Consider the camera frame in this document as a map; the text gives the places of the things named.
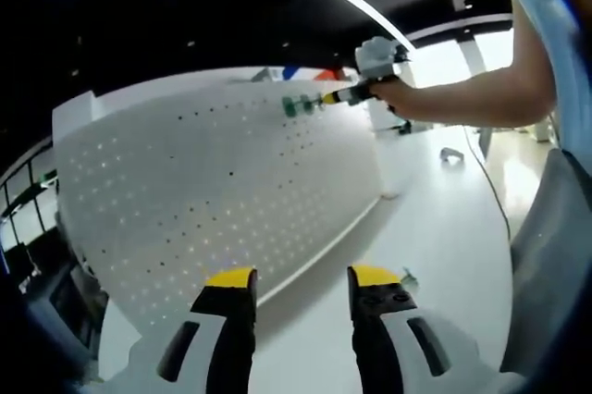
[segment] cable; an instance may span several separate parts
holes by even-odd
[[[466,143],[469,145],[469,150],[471,151],[471,154],[473,154],[473,157],[475,158],[476,162],[479,164],[479,167],[481,167],[481,170],[485,174],[485,177],[486,177],[487,181],[489,182],[489,186],[491,186],[491,190],[493,191],[493,196],[496,198],[496,202],[498,203],[499,210],[501,211],[501,216],[503,216],[503,221],[506,223],[506,231],[508,233],[508,241],[510,241],[512,239],[512,234],[510,232],[510,221],[508,221],[508,217],[506,216],[506,213],[503,210],[503,206],[501,205],[501,200],[500,200],[500,197],[498,196],[498,192],[496,191],[496,188],[493,185],[493,182],[491,181],[491,178],[489,177],[489,174],[487,173],[485,166],[483,165],[483,163],[481,163],[481,160],[479,159],[479,156],[476,154],[475,149],[473,149],[473,144],[471,143],[471,140],[469,139],[469,134],[466,131],[466,126],[462,126],[462,129],[464,130],[464,138],[466,139]]]

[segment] white floor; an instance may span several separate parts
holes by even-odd
[[[413,291],[418,305],[440,313],[469,334],[481,359],[500,366],[512,313],[511,257],[500,210],[480,165],[470,155],[464,131],[442,128],[380,141],[376,151],[389,178],[385,186],[399,196],[379,201],[339,247],[259,307],[251,392],[277,392],[277,386],[284,394],[362,392],[352,352],[345,272],[352,263],[380,265],[400,274],[407,267],[418,281]],[[443,147],[459,150],[465,161],[443,162]],[[479,248],[475,239],[480,239]],[[133,343],[124,337],[122,325],[127,319],[112,315],[114,307],[114,301],[107,307],[99,351],[99,374],[116,384],[112,387],[128,383],[129,376],[113,375],[128,363]],[[162,383],[154,371],[145,371],[158,365],[161,354],[142,347],[172,337],[178,326],[169,325],[168,331],[162,329],[138,342],[129,357],[129,374],[145,374],[146,379]],[[183,377],[193,383],[191,371]]]
[[[536,142],[527,133],[494,133],[486,169],[516,235],[537,194],[550,142]]]

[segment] white pegboard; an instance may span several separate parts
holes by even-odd
[[[116,112],[55,145],[60,210],[102,286],[143,333],[213,274],[297,274],[380,193],[363,106],[286,118],[283,96],[343,83],[218,86]]]

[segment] green object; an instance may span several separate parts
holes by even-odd
[[[57,177],[57,170],[52,170],[51,172],[47,172],[44,175],[41,175],[37,180],[38,183],[45,183],[46,181],[50,181]]]
[[[284,106],[284,112],[286,113],[286,117],[288,118],[296,118],[296,104],[294,100],[292,100],[289,96],[284,96],[281,99],[281,103]]]
[[[308,98],[308,96],[301,95],[300,102],[302,103],[304,113],[312,115],[315,112],[315,106],[313,105],[313,102]]]

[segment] black ceiling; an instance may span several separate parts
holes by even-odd
[[[405,33],[510,11],[509,0],[466,0],[470,10],[366,1]],[[0,170],[49,135],[52,109],[80,92],[207,68],[340,67],[361,41],[386,34],[344,0],[6,0],[4,10]]]

